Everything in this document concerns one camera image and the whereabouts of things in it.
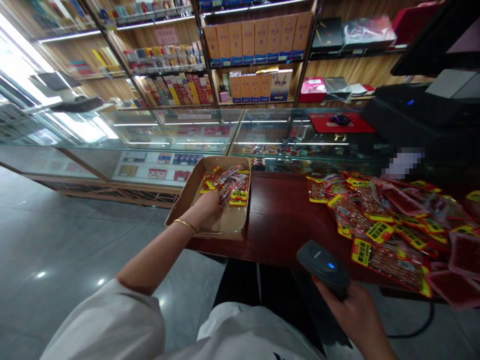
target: black box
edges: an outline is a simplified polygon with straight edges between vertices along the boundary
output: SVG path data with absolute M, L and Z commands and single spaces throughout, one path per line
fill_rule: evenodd
M 326 96 L 324 101 L 346 101 L 352 90 L 344 77 L 324 77 Z
M 311 50 L 314 53 L 338 52 L 343 46 L 342 19 L 320 19 L 313 37 Z

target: barcode scanner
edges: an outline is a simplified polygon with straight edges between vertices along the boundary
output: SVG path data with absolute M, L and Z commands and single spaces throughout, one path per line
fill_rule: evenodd
M 309 240 L 296 253 L 298 262 L 322 282 L 341 302 L 348 297 L 350 276 L 345 267 L 327 249 Z

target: cardboard tray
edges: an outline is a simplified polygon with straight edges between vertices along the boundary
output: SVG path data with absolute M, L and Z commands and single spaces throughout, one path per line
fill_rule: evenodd
M 202 195 L 200 187 L 205 173 L 213 173 L 216 166 L 221 166 L 223 170 L 227 170 L 235 165 L 242 165 L 244 170 L 250 171 L 250 161 L 247 157 L 238 156 L 206 156 L 203 157 L 193 168 L 185 187 L 180 193 L 175 205 L 170 210 L 170 214 L 165 221 L 165 225 L 169 226 L 175 219 L 181 217 Z M 215 238 L 225 240 L 243 240 L 245 238 L 245 223 L 247 222 L 246 206 L 230 206 L 226 204 L 221 214 L 204 221 L 196 238 Z

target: hand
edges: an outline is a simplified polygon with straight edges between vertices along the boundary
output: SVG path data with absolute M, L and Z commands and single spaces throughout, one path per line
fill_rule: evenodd
M 341 329 L 360 350 L 365 360 L 397 359 L 368 291 L 352 281 L 347 289 L 348 298 L 341 302 L 325 285 L 314 280 Z
M 220 212 L 224 207 L 219 204 L 220 190 L 213 190 L 204 193 L 182 216 L 181 220 L 192 224 L 196 229 L 209 217 Z

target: glass counter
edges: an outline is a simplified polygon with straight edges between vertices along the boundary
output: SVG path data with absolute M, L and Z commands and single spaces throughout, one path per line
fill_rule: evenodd
M 317 133 L 309 114 L 329 117 L 348 109 L 247 109 L 229 155 L 264 159 L 266 171 L 380 175 L 396 149 L 377 133 Z

